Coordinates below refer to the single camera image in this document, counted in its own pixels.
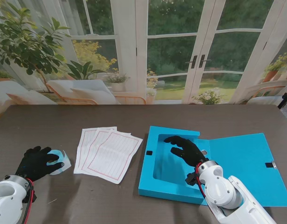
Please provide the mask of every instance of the grass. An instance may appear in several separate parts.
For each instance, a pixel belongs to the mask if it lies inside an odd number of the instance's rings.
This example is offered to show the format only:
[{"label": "grass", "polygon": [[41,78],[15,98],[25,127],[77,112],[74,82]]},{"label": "grass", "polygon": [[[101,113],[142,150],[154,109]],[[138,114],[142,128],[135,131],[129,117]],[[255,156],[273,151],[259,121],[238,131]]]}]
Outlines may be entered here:
[{"label": "grass", "polygon": [[157,89],[155,100],[182,99],[186,81],[165,82],[164,88]]},{"label": "grass", "polygon": [[[155,100],[182,99],[185,90],[185,82],[186,81],[165,82],[164,88],[157,89]],[[201,94],[206,90],[218,87],[220,93],[223,95],[223,100],[228,102],[234,94],[237,86],[238,82],[204,79],[200,84],[198,94]]]}]

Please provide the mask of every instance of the red cable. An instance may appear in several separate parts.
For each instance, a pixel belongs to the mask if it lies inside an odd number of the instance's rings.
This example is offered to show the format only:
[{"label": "red cable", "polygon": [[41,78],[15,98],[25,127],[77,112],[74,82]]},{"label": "red cable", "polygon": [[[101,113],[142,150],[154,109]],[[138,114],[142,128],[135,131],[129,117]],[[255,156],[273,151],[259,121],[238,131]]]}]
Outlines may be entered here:
[{"label": "red cable", "polygon": [[201,188],[201,183],[200,183],[199,177],[198,177],[198,168],[201,164],[202,164],[201,162],[197,164],[197,166],[195,168],[195,174],[196,174],[196,180],[198,181],[198,188],[199,188],[201,194],[203,195],[203,197],[205,198],[205,193],[204,193],[203,189]]},{"label": "red cable", "polygon": [[33,190],[31,190],[31,203],[30,203],[30,206],[29,206],[29,208],[28,208],[27,218],[26,218],[26,221],[24,222],[24,224],[27,223],[28,216],[29,216],[29,214],[30,214],[31,207],[32,207],[33,197],[34,197],[34,184],[33,184],[33,182],[32,182],[30,179],[28,179],[28,181],[31,183],[31,185],[32,185],[32,187],[33,187]]}]

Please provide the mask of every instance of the black gloved hand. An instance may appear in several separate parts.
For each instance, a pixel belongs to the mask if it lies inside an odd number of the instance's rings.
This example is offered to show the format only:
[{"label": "black gloved hand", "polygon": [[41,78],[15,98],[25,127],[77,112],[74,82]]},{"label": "black gloved hand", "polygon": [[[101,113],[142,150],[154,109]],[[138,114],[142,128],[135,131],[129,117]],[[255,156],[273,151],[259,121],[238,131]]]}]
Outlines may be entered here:
[{"label": "black gloved hand", "polygon": [[24,157],[15,173],[15,175],[28,178],[31,181],[39,180],[46,174],[50,174],[64,166],[59,162],[54,165],[47,166],[47,162],[53,162],[59,159],[59,156],[48,154],[51,148],[46,147],[41,150],[40,146],[30,148],[24,153]]},{"label": "black gloved hand", "polygon": [[171,153],[181,157],[189,166],[196,167],[200,160],[205,160],[205,156],[198,147],[188,139],[183,139],[180,136],[172,136],[165,139],[164,142],[170,142],[173,145],[182,147],[183,150],[172,147]]}]

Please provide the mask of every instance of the table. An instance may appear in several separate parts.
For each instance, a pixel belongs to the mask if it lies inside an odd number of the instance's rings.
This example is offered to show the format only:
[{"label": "table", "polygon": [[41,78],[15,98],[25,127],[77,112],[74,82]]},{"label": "table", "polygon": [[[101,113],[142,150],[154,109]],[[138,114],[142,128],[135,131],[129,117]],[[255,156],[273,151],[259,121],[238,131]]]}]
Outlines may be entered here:
[{"label": "table", "polygon": [[[143,138],[120,185],[73,174],[82,128],[102,126]],[[287,120],[273,105],[11,106],[0,119],[0,180],[28,148],[50,146],[65,150],[72,167],[35,182],[30,224],[217,224],[205,206],[138,195],[150,126],[196,130],[202,139],[264,133],[287,188]],[[287,208],[267,211],[287,224]]]}]

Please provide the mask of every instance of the lined paper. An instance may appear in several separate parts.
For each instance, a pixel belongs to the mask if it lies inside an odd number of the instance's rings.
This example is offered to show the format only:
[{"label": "lined paper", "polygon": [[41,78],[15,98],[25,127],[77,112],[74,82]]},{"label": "lined paper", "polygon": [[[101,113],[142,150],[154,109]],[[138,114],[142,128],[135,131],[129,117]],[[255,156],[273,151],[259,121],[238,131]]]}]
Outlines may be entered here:
[{"label": "lined paper", "polygon": [[99,130],[82,171],[119,184],[141,143],[142,139],[129,133],[110,130],[106,135]]},{"label": "lined paper", "polygon": [[[82,130],[82,135],[77,147],[76,163],[74,167],[74,174],[83,173],[81,168],[85,163],[86,157],[89,153],[89,145],[92,143],[95,134],[99,128],[85,128]],[[116,127],[101,127],[101,130],[116,130]]]}]

